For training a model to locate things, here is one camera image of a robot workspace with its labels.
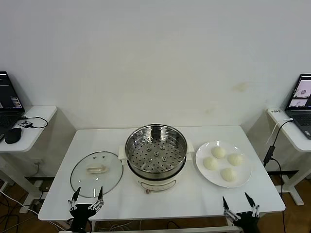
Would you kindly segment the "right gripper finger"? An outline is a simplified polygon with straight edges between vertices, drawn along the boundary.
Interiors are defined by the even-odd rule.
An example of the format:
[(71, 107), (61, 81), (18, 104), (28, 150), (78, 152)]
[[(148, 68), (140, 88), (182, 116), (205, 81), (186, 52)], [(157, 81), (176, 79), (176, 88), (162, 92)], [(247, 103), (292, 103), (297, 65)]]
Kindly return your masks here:
[(254, 200), (246, 192), (244, 194), (252, 208), (252, 216), (259, 216), (259, 205), (256, 205)]
[(222, 199), (223, 199), (224, 216), (229, 220), (239, 220), (240, 216), (229, 209), (229, 206), (224, 196), (222, 196)]

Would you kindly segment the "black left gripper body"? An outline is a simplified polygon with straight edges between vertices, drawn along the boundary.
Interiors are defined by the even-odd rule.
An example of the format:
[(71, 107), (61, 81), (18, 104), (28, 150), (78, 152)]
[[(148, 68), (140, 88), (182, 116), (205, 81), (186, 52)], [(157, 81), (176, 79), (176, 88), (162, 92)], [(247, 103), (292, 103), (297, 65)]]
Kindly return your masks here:
[(69, 211), (72, 218), (69, 231), (73, 233), (86, 233), (86, 225), (90, 226), (90, 233), (93, 230), (92, 223), (89, 220), (90, 217), (96, 215), (96, 210), (91, 207), (91, 204), (77, 204), (76, 209)]

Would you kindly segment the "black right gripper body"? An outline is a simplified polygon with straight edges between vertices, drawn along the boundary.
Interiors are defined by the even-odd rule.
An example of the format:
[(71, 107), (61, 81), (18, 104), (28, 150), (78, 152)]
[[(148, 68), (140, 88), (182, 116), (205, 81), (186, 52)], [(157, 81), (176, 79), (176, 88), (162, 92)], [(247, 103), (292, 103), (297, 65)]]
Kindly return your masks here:
[(237, 221), (234, 221), (234, 226), (240, 227), (244, 233), (260, 233), (257, 223), (258, 217), (253, 217), (252, 212), (236, 213), (240, 217)]

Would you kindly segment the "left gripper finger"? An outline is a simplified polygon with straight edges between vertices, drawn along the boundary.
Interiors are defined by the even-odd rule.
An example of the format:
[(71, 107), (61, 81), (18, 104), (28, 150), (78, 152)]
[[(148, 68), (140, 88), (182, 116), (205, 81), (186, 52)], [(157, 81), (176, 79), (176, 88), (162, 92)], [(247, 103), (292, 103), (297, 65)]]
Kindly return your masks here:
[(72, 198), (68, 200), (68, 204), (69, 204), (69, 209), (70, 210), (75, 210), (77, 209), (76, 207), (76, 201), (79, 197), (79, 193), (80, 193), (81, 188), (79, 187), (73, 194)]
[(92, 211), (99, 211), (102, 206), (104, 205), (104, 200), (103, 200), (103, 187), (101, 187), (98, 195), (98, 199), (91, 204), (88, 209)]

